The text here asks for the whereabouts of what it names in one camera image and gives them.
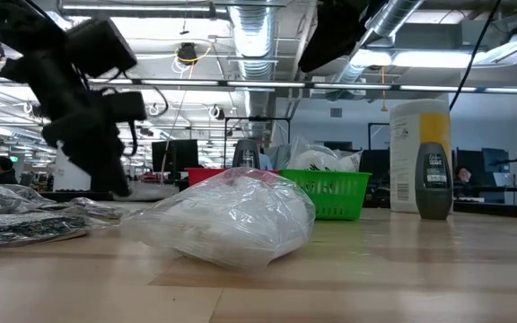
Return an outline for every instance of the white bottle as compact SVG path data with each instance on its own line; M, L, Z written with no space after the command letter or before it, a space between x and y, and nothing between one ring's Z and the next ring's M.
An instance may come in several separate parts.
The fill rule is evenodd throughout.
M448 103L413 100L390 109L390 209L418 213L416 158L421 143L441 144L451 167Z

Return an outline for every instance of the white bag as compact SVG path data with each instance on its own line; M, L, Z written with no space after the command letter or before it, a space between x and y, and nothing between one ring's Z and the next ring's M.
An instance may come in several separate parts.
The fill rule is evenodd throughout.
M276 174L235 168L123 218L124 236L219 266L253 268L307 242L314 204Z

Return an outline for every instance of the wooden table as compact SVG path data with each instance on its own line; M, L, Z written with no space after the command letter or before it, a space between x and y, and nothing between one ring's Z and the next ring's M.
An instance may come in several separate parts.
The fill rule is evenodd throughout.
M117 230L1 249L0 322L517 322L517 219L365 209L252 273Z

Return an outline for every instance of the green basket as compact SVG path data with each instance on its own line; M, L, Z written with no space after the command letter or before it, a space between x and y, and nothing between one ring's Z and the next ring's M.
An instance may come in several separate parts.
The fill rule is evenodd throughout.
M316 206L317 220L356 220L363 208L370 173L280 170L298 184Z

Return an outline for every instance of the red basket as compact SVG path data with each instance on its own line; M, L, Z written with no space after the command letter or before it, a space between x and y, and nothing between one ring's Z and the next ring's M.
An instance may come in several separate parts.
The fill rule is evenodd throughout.
M226 169L201 169L201 168L187 168L188 172L188 185L191 187L197 183L202 182L205 179L210 179L214 175L218 175ZM275 174L278 174L278 170L269 170Z

